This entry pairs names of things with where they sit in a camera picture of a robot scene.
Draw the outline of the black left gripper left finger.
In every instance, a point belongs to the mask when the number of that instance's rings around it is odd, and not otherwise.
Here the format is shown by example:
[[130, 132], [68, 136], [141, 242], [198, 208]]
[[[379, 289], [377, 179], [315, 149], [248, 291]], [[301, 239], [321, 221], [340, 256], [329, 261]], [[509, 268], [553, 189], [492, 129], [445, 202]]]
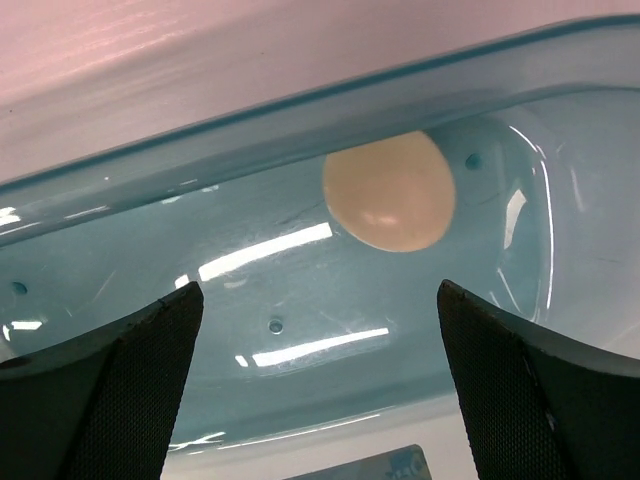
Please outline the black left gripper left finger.
[[197, 282], [1, 364], [4, 479], [157, 479], [204, 310]]

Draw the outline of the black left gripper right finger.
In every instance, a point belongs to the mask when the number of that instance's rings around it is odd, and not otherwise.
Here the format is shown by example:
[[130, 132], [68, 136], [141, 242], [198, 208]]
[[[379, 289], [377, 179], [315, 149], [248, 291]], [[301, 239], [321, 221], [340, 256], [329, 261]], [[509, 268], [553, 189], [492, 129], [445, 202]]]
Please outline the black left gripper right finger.
[[481, 479], [636, 479], [639, 362], [445, 280], [441, 336]]

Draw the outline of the white garlic bulb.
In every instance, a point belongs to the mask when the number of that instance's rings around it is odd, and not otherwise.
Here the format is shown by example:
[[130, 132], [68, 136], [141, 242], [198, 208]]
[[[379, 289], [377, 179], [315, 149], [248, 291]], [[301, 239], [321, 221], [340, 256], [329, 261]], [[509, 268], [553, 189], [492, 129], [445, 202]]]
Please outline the white garlic bulb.
[[359, 241], [407, 253], [449, 229], [456, 188], [444, 154], [414, 131], [327, 155], [323, 193], [334, 219]]

